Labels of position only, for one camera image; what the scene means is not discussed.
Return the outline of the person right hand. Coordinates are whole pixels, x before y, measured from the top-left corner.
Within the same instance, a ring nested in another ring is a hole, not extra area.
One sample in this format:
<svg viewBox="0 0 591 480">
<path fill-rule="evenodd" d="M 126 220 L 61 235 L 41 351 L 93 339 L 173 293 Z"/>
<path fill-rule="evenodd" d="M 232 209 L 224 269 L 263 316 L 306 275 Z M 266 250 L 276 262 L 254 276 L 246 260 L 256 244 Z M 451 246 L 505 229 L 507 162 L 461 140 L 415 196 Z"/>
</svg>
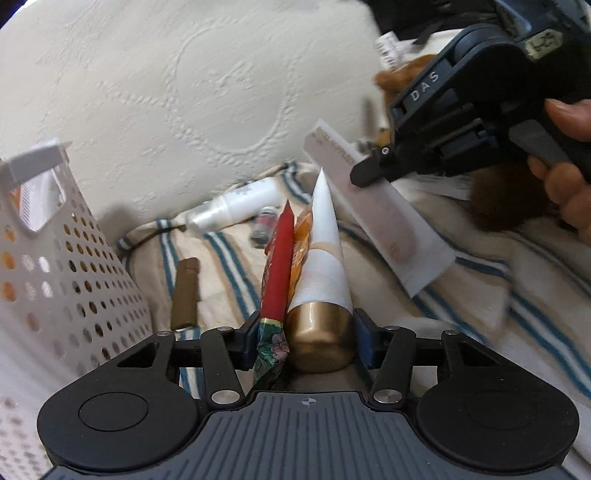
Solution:
<svg viewBox="0 0 591 480">
<path fill-rule="evenodd" d="M 548 156 L 545 161 L 530 157 L 533 175 L 544 184 L 551 202 L 557 205 L 561 219 L 574 229 L 582 241 L 590 244 L 590 182 L 581 163 L 586 153 L 583 144 L 590 143 L 590 101 L 568 104 L 547 99 L 545 109 L 560 133 L 561 156 Z"/>
</svg>

